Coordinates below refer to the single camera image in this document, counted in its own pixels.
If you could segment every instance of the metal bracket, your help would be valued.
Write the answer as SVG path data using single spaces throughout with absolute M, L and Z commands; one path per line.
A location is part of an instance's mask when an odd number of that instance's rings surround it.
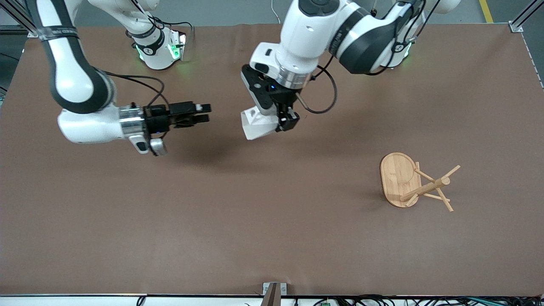
M 509 21 L 509 22 L 508 22 L 508 27 L 510 28 L 510 31 L 511 31 L 512 33 L 522 33 L 522 32 L 523 32 L 523 27 L 522 27 L 522 26 L 515 27 L 515 26 L 512 24 L 512 21 Z
M 270 288 L 270 284 L 278 284 L 280 286 L 280 294 L 281 295 L 287 295 L 287 283 L 279 283 L 276 281 L 271 281 L 269 283 L 263 283 L 263 295 L 267 294 L 268 288 Z
M 36 33 L 36 26 L 30 18 L 30 13 L 17 0 L 0 0 L 0 8 L 3 8 L 21 27 L 30 33 Z
M 281 306 L 281 296 L 287 294 L 287 283 L 263 283 L 261 306 Z

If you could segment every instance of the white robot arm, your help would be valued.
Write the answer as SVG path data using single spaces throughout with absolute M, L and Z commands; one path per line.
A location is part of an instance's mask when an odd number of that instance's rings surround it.
M 136 43 L 140 59 L 149 68 L 166 69 L 183 58 L 185 33 L 165 27 L 148 13 L 155 10 L 159 0 L 88 1 L 117 19 L 127 29 L 127 35 Z
M 119 4 L 124 1 L 111 2 Z M 141 154 L 164 155 L 163 140 L 153 139 L 152 134 L 166 132 L 170 125 L 174 128 L 190 127 L 209 121 L 207 115 L 198 114 L 210 112 L 210 105 L 192 102 L 171 103 L 168 108 L 165 105 L 139 107 L 135 103 L 116 106 L 114 83 L 105 72 L 87 62 L 73 26 L 80 4 L 81 0 L 27 1 L 50 63 L 51 93 L 63 108 L 58 124 L 68 140 L 90 144 L 128 139 Z M 162 32 L 151 22 L 147 27 L 134 22 L 127 28 L 135 34 L 155 33 L 148 38 L 153 35 L 160 37 L 159 32 Z
M 434 5 L 437 0 L 428 0 Z M 400 0 L 383 19 L 350 0 L 293 0 L 279 44 L 260 43 L 242 80 L 255 102 L 241 113 L 246 138 L 292 129 L 299 120 L 293 103 L 310 80 L 319 57 L 328 50 L 352 74 L 374 75 L 379 66 L 395 66 L 407 55 L 424 19 L 426 0 Z M 442 12 L 460 0 L 445 0 Z

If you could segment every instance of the wooden stand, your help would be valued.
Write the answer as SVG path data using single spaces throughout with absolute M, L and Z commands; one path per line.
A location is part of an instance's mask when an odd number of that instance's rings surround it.
M 415 162 L 406 154 L 399 152 L 391 153 L 381 161 L 380 172 L 381 181 L 384 186 L 384 193 L 387 201 L 396 207 L 413 206 L 419 196 L 439 199 L 444 202 L 449 211 L 453 211 L 441 187 L 449 185 L 450 175 L 459 170 L 461 166 L 457 165 L 446 175 L 435 180 L 426 175 L 419 169 L 419 163 Z M 426 185 L 421 185 L 421 176 L 431 181 Z M 438 195 L 429 194 L 436 190 Z

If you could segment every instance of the green led light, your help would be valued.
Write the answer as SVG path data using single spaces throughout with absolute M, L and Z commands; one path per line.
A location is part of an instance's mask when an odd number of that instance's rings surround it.
M 406 53 L 404 53 L 404 57 L 408 56 L 408 51 L 410 51 L 410 47 L 412 46 L 412 43 L 408 44 L 408 47 L 406 47 Z
M 180 48 L 178 48 L 175 45 L 172 46 L 172 45 L 168 44 L 168 49 L 170 50 L 170 53 L 172 54 L 173 59 L 180 58 Z
M 144 56 L 141 55 L 140 48 L 138 48 L 137 45 L 136 45 L 136 50 L 138 51 L 138 54 L 140 55 L 140 59 L 141 59 L 141 60 L 144 60 Z

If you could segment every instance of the black cable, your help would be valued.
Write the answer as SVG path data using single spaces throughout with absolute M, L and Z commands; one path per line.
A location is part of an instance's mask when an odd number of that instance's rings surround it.
M 110 75 L 110 76 L 114 76 L 114 77 L 118 77 L 118 78 L 123 78 L 123 79 L 127 79 L 129 81 L 132 81 L 132 82 L 135 82 L 135 83 L 138 83 L 138 84 L 141 84 L 151 90 L 153 90 L 154 92 L 157 93 L 157 95 L 159 95 L 161 98 L 163 98 L 164 102 L 166 103 L 166 105 L 170 105 L 168 103 L 168 99 L 166 99 L 166 97 L 162 94 L 161 91 L 157 90 L 156 88 L 154 88 L 153 86 L 149 85 L 149 84 L 146 84 L 144 82 L 141 82 L 137 79 L 133 79 L 134 76 L 130 76 L 130 75 L 118 75 L 118 74 L 114 74 L 112 72 L 108 72 L 108 71 L 104 71 L 107 75 Z
M 323 69 L 321 69 L 321 71 L 318 72 L 316 75 L 311 76 L 310 80 L 315 81 L 316 78 L 318 76 L 320 76 L 323 73 L 323 71 L 329 67 L 329 65 L 331 64 L 333 58 L 334 58 L 334 56 L 331 55 L 331 58 L 329 58 L 329 61 L 325 64 L 325 66 L 323 66 Z
M 398 24 L 398 19 L 395 20 L 395 29 L 397 28 L 397 24 Z M 393 43 L 393 46 L 391 47 L 391 56 L 389 57 L 389 60 L 387 61 L 387 64 L 380 71 L 370 72 L 370 73 L 366 74 L 367 76 L 377 76 L 377 75 L 383 73 L 385 70 L 387 70 L 387 68 L 389 68 L 389 65 L 393 61 L 393 57 L 395 56 L 395 45 L 397 43 L 398 38 L 399 38 L 398 35 L 395 35 L 395 37 L 393 37 L 393 40 L 395 41 L 395 43 Z
M 363 303 L 364 299 L 368 299 L 370 301 L 376 302 L 378 306 L 389 306 L 389 304 L 385 301 L 391 302 L 391 306 L 395 305 L 395 302 L 390 299 L 389 297 L 382 296 L 382 295 L 360 295 L 356 299 L 354 299 L 353 305 L 356 305 L 357 303 L 366 306 L 366 304 Z
M 166 22 L 166 21 L 162 21 L 160 18 L 158 17 L 153 17 L 153 20 L 155 21 L 158 21 L 160 23 L 164 25 L 169 25 L 169 26 L 179 26 L 179 25 L 188 25 L 190 28 L 191 28 L 191 33 L 189 37 L 187 37 L 187 41 L 191 40 L 193 38 L 193 35 L 195 33 L 195 27 L 190 23 L 190 22 L 187 22 L 187 21 L 182 21 L 182 22 Z
M 118 75 L 118 74 L 114 74 L 113 72 L 109 72 L 109 71 L 104 71 L 107 75 L 111 75 L 111 76 L 114 76 L 114 77 L 121 77 L 121 78 L 147 78 L 147 79 L 152 79 L 152 80 L 155 80 L 157 82 L 160 83 L 160 90 L 156 91 L 156 95 L 155 97 L 153 97 L 153 99 L 151 99 L 151 101 L 147 104 L 147 106 L 150 106 L 152 105 L 160 96 L 163 96 L 163 91 L 164 91 L 164 82 L 159 79 L 159 78 L 156 78 L 156 77 L 150 77 L 150 76 L 140 76 L 140 75 Z
M 421 17 L 421 15 L 423 14 L 423 11 L 425 10 L 425 7 L 427 6 L 427 0 L 423 0 L 423 5 L 421 6 L 421 10 L 419 10 L 416 18 L 414 18 L 412 20 L 412 23 L 410 24 L 410 27 L 408 28 L 408 30 L 406 31 L 406 33 L 404 34 L 404 38 L 403 38 L 403 45 L 406 45 L 407 42 L 406 40 L 408 39 L 408 33 L 410 32 L 410 30 L 414 27 L 414 25 L 416 24 L 416 21 Z
M 425 26 L 427 25 L 427 22 L 429 22 L 429 19 L 431 18 L 431 15 L 435 12 L 435 9 L 436 7 L 438 6 L 438 4 L 440 3 L 441 0 L 438 0 L 436 3 L 435 3 L 435 6 L 432 7 L 431 11 L 429 12 L 429 16 L 427 16 L 427 18 L 425 19 L 425 21 L 423 22 L 423 25 L 421 26 L 421 29 L 419 29 L 419 32 L 417 32 L 416 34 L 416 37 L 418 37 L 421 32 L 423 31 L 423 29 L 425 28 Z
M 14 60 L 16 60 L 16 61 L 19 61 L 18 58 L 13 57 L 13 56 L 11 56 L 11 55 L 7 55 L 7 54 L 5 54 L 5 53 L 1 53 L 1 52 L 0 52 L 0 55 L 7 56 L 7 57 L 12 58 L 12 59 L 14 59 Z
M 162 30 L 164 28 L 164 26 L 162 28 L 159 28 L 157 26 L 157 23 L 156 21 L 151 19 L 152 16 L 149 16 L 144 10 L 143 8 L 140 6 L 140 4 L 138 3 L 138 0 L 131 0 L 132 4 L 134 4 L 134 6 L 140 11 L 140 13 L 144 14 L 146 17 L 147 17 L 147 20 L 149 20 L 149 22 L 151 22 L 151 24 L 156 27 L 157 29 L 159 30 Z
M 336 100 L 338 99 L 338 87 L 336 86 L 336 82 L 335 82 L 335 79 L 332 77 L 332 75 L 330 74 L 330 72 L 327 71 L 327 69 L 325 69 L 324 67 L 321 67 L 319 65 L 317 65 L 317 68 L 320 68 L 322 72 L 324 72 L 328 77 L 329 79 L 331 80 L 331 84 L 332 84 L 332 89 L 334 91 L 334 97 L 332 98 L 332 102 L 331 102 L 331 105 L 329 105 L 326 109 L 322 110 L 322 111 L 314 111 L 313 109 L 309 108 L 307 105 L 305 105 L 305 103 L 303 103 L 301 101 L 300 104 L 302 104 L 302 107 L 309 111 L 310 113 L 312 114 L 324 114 L 328 111 L 330 111 L 336 104 Z
M 136 306 L 142 306 L 145 302 L 145 296 L 140 296 L 138 300 L 136 301 Z

